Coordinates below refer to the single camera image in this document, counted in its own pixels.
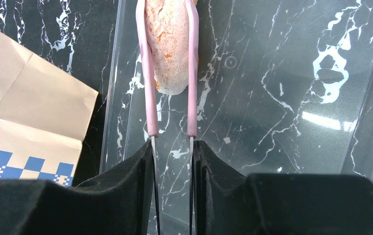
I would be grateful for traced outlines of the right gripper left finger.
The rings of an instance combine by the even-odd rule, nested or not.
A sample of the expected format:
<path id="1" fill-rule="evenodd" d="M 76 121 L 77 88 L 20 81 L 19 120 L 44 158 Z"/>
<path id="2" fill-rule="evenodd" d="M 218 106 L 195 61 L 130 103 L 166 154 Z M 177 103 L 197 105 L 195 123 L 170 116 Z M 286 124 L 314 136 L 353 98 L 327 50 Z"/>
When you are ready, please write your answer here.
<path id="1" fill-rule="evenodd" d="M 152 188 L 150 141 L 76 187 L 0 180 L 0 235 L 145 235 Z"/>

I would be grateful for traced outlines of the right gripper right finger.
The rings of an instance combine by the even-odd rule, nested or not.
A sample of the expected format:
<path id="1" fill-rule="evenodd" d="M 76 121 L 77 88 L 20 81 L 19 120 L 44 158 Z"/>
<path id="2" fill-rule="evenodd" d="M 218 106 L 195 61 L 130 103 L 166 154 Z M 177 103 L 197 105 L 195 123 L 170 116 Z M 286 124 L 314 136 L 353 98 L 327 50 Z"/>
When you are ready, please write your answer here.
<path id="1" fill-rule="evenodd" d="M 373 235 L 373 183 L 342 174 L 244 176 L 193 146 L 198 235 Z"/>

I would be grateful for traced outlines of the brown checkered paper bag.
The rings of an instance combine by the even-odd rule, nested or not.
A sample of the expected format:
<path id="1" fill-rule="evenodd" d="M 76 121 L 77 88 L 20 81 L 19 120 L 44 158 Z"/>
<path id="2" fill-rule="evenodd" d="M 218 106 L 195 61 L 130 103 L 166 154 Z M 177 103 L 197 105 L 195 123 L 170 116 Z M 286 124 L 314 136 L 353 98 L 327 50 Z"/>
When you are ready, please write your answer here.
<path id="1" fill-rule="evenodd" d="M 0 179 L 69 187 L 97 97 L 0 32 Z"/>

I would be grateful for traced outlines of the pink metal tongs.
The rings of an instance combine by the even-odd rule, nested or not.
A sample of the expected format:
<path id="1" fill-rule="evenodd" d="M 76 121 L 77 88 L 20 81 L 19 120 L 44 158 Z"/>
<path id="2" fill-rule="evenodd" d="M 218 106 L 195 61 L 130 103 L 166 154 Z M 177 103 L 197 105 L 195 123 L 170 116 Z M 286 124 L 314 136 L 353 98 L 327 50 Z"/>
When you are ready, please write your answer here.
<path id="1" fill-rule="evenodd" d="M 144 78 L 145 107 L 147 117 L 147 133 L 152 145 L 153 157 L 153 182 L 154 199 L 156 211 L 156 230 L 162 235 L 163 224 L 161 217 L 161 208 L 159 205 L 158 190 L 158 166 L 155 140 L 159 136 L 158 113 L 156 107 L 156 92 L 154 80 L 154 67 L 151 54 L 151 48 L 148 45 L 146 20 L 145 20 L 145 1 L 139 0 L 136 5 L 135 19 L 137 26 L 137 35 L 141 55 L 142 72 Z M 199 14 L 196 8 L 196 1 L 188 0 L 187 10 L 189 15 L 189 78 L 188 86 L 188 112 L 187 112 L 187 136 L 190 139 L 189 160 L 193 161 L 194 139 L 197 136 L 197 75 L 198 75 L 198 47 L 199 47 Z"/>

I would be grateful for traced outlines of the pink sugared bread slice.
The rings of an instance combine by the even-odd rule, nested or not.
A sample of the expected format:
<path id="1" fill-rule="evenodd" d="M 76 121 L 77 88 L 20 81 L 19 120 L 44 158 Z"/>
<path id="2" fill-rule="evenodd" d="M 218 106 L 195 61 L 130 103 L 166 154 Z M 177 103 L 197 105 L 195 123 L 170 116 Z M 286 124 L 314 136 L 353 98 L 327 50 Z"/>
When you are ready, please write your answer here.
<path id="1" fill-rule="evenodd" d="M 145 20 L 158 92 L 181 94 L 189 78 L 187 0 L 147 0 Z"/>

